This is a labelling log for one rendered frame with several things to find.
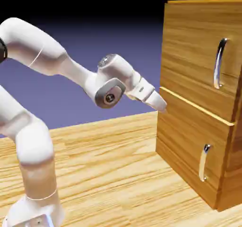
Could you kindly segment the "light wood cabinet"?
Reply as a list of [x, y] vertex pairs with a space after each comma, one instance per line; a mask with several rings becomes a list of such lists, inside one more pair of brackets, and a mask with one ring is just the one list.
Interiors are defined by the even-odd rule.
[[[160, 83], [160, 88], [165, 88], [169, 90], [168, 88], [163, 87], [161, 83]], [[239, 98], [239, 104], [238, 104], [238, 110], [237, 110], [237, 120], [234, 122], [231, 122], [234, 124], [234, 129], [233, 129], [232, 138], [231, 138], [231, 145], [227, 154], [225, 176], [222, 183], [222, 187], [223, 187], [222, 205], [223, 206], [229, 205], [228, 208], [231, 208], [235, 205], [242, 203], [242, 79], [240, 79], [239, 92], [240, 92], [240, 98]], [[204, 110], [206, 113], [210, 113], [213, 116], [217, 116], [212, 112], [206, 110], [205, 108], [187, 100], [186, 98], [184, 99], [187, 102], [194, 105], [195, 107], [198, 107], [199, 109]]]

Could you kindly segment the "tall wooden cabinet door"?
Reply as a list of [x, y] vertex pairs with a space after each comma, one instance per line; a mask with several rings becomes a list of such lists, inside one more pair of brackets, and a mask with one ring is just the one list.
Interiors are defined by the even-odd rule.
[[[213, 86], [219, 42], [227, 38]], [[164, 6], [161, 85], [228, 122], [242, 79], [242, 0], [177, 0]]]

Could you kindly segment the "short wooden cabinet door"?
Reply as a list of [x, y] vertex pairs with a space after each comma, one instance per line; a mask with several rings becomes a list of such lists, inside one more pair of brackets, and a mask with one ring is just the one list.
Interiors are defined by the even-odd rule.
[[[222, 183], [234, 124], [206, 113], [184, 98], [160, 88], [167, 112], [157, 119], [156, 152], [213, 209], [223, 211]], [[205, 166], [206, 182], [199, 178], [205, 144], [211, 144]]]

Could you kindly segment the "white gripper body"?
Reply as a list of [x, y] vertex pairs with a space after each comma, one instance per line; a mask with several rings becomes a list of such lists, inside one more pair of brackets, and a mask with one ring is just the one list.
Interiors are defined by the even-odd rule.
[[145, 104], [159, 112], [166, 111], [167, 103], [157, 91], [153, 91], [150, 94], [150, 96], [146, 99]]

